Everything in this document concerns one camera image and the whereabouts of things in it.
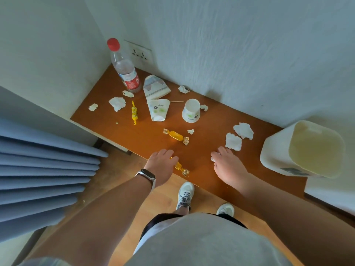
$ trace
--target person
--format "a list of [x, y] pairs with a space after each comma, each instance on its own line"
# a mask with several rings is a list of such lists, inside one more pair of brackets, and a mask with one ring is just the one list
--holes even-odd
[[[152, 187], [163, 185], [173, 173], [178, 161], [173, 153], [165, 149], [153, 153], [143, 172], [88, 204], [22, 265], [107, 265]], [[257, 208], [301, 262], [355, 265], [353, 227], [248, 173], [229, 149], [219, 147], [211, 156], [218, 177]], [[230, 204], [220, 207], [217, 215], [189, 214], [193, 192], [191, 183], [182, 185], [176, 211], [149, 222], [126, 265], [291, 264], [266, 238], [235, 220]]]

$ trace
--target smartwatch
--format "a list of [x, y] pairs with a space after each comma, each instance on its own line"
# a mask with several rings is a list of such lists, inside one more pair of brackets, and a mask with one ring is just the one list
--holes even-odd
[[137, 175], [141, 175], [141, 176], [145, 177], [146, 179], [148, 179], [152, 183], [152, 189], [151, 189], [151, 192], [152, 192], [153, 189], [155, 188], [155, 181], [156, 181], [155, 175], [146, 169], [141, 169], [140, 171], [138, 171], [136, 173], [135, 176], [137, 176]]

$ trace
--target white sneaker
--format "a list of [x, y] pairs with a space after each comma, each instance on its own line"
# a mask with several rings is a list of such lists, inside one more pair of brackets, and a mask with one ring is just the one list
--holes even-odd
[[233, 205], [226, 203], [226, 204], [222, 204], [218, 210], [217, 210], [217, 214], [227, 214], [231, 217], [234, 217], [234, 207]]
[[193, 197], [193, 193], [195, 192], [195, 186], [191, 182], [185, 182], [182, 184], [179, 190], [179, 198], [178, 204], [176, 206], [176, 210], [179, 209], [180, 206], [188, 207], [191, 209], [191, 199]]

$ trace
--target t-shirt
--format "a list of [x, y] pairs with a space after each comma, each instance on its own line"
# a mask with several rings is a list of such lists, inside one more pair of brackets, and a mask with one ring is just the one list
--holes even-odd
[[[39, 265], [30, 262], [21, 265]], [[42, 259], [40, 265], [67, 265], [56, 263]], [[292, 264], [267, 238], [218, 216], [195, 213], [154, 225], [125, 265]]]

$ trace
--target watch face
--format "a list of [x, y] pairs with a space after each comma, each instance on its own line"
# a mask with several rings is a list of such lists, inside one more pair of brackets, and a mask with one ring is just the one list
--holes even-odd
[[144, 173], [145, 175], [149, 176], [150, 178], [155, 178], [155, 175], [146, 169], [142, 169], [141, 172]]

